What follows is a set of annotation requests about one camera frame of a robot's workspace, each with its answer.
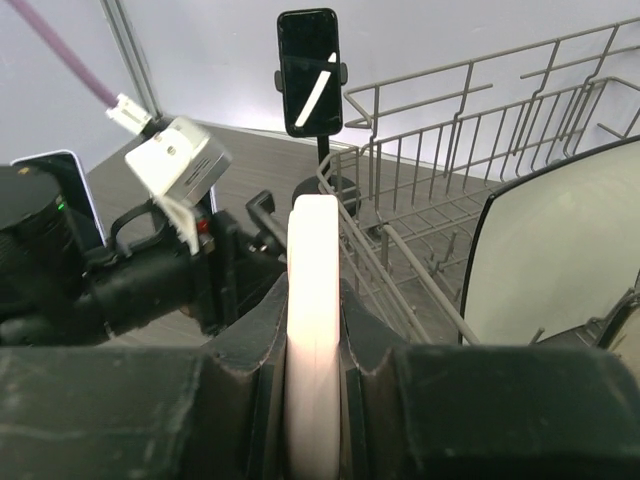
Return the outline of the black round-base phone stand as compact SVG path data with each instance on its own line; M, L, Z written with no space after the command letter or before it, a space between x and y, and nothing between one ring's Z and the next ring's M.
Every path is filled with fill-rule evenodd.
M249 218L258 228L254 237L254 247L274 257L285 255L287 233L284 226L273 217L276 210L273 194L263 190L249 200L245 208Z

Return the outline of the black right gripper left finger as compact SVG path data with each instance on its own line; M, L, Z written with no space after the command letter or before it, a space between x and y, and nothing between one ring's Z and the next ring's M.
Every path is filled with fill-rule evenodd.
M288 283L197 348L5 348L5 479L277 479Z

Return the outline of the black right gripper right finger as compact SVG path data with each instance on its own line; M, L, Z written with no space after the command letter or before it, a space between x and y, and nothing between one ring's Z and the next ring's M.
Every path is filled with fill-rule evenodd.
M583 347L412 344L342 282L345 479L635 479L639 388Z

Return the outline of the black clamp phone stand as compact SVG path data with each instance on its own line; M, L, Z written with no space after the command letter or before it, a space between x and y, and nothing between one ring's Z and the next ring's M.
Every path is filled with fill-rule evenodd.
M343 71L343 66L330 54L320 60L289 57L280 63L274 83L282 95L287 134L293 138L314 138L317 145L318 169L296 187L292 198L326 190L337 194L353 216L361 206L359 190L354 181L337 173L328 159L329 138L343 127Z

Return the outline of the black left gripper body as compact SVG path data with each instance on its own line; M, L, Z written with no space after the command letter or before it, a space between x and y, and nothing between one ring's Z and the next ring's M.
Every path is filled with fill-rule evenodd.
M187 308L201 332L216 336L256 307L285 270L282 230L245 232L226 211L209 219L198 254L164 226L130 254L87 255L86 290L74 305L74 337L106 340Z

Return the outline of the phone with pink case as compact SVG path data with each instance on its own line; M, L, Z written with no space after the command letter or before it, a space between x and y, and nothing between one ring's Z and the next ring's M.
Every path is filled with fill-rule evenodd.
M298 197L287 236L284 427L293 479L336 479L340 468L338 204Z

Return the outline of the black phone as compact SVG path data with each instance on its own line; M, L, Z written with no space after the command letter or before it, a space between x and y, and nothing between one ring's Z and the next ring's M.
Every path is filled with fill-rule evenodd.
M291 10L276 22L284 124L296 138L341 131L338 18L330 8Z

